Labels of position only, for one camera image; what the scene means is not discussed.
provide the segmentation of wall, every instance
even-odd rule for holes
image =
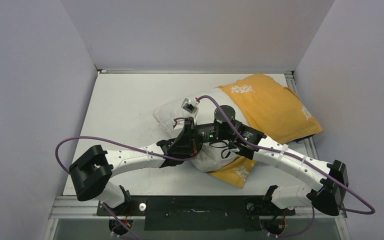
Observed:
[[[350,186],[377,209],[349,213],[354,239],[384,239],[384,1],[336,0],[295,72],[324,131],[323,160],[347,164]],[[348,208],[364,209],[351,196]]]
[[[334,0],[62,0],[100,69],[294,70]]]
[[[42,239],[95,79],[59,0],[0,0],[0,240]]]

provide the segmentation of white round knob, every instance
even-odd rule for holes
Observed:
[[[139,210],[140,210],[141,212],[145,211],[145,209],[147,209],[147,205],[146,205],[145,203],[141,203],[141,204],[139,204]]]

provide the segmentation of white fabric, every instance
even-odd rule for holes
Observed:
[[[170,134],[170,137],[175,138],[177,137],[177,132],[173,131],[173,119],[192,116],[189,112],[182,109],[181,106],[183,100],[185,98],[197,98],[202,95],[209,95],[213,97],[219,105],[231,106],[236,112],[235,119],[245,125],[248,125],[247,119],[242,114],[236,103],[233,102],[232,99],[219,88],[209,89],[194,95],[173,100],[155,109],[152,115],[155,120]],[[215,109],[216,106],[210,100],[202,99],[198,105],[196,123],[209,124],[214,122]],[[223,144],[217,143],[214,144],[214,146],[223,146]],[[201,171],[211,172],[223,168],[238,157],[232,152],[228,158],[222,159],[222,151],[223,148],[211,147],[208,143],[206,143],[202,147],[202,150],[199,152],[199,154],[192,160],[192,163],[197,169]]]

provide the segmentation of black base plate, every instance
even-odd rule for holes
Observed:
[[[131,196],[127,212],[116,212],[118,216],[146,216],[146,231],[216,231],[244,229],[261,231],[259,216],[283,215],[263,196]],[[146,211],[139,211],[139,204],[146,204]],[[247,204],[252,203],[252,210]],[[110,216],[98,206],[96,215]],[[287,210],[286,215],[295,215]]]

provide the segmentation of yellow pillow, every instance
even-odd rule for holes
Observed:
[[[250,127],[265,133],[280,144],[323,130],[290,88],[280,85],[267,75],[253,74],[219,88],[240,108]],[[243,188],[255,163],[254,160],[239,157],[210,174]]]

